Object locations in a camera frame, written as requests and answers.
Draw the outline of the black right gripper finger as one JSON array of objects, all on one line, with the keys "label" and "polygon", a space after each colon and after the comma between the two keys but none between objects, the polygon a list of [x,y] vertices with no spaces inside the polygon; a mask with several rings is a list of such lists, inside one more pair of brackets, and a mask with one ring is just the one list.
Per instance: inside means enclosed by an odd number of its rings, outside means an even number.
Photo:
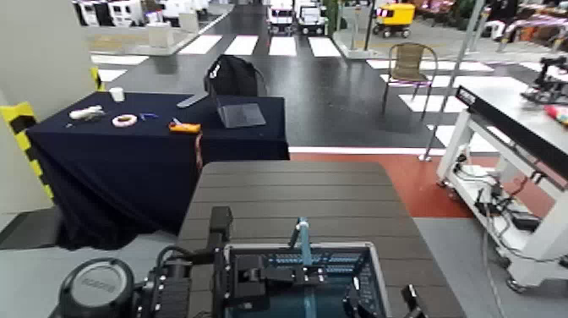
[{"label": "black right gripper finger", "polygon": [[406,285],[401,290],[401,296],[407,304],[407,313],[404,318],[427,318],[426,305],[412,284]]},{"label": "black right gripper finger", "polygon": [[363,305],[356,290],[349,290],[342,299],[342,308],[349,318],[373,318],[373,313]]}]

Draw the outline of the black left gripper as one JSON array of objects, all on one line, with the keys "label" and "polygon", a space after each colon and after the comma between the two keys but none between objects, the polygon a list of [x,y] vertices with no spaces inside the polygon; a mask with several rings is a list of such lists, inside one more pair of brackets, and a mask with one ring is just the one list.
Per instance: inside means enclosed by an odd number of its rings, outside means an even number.
[{"label": "black left gripper", "polygon": [[[225,248],[214,253],[213,316],[267,311],[270,308],[269,248]],[[319,285],[327,281],[322,266],[272,269],[272,281],[292,285]]]}]

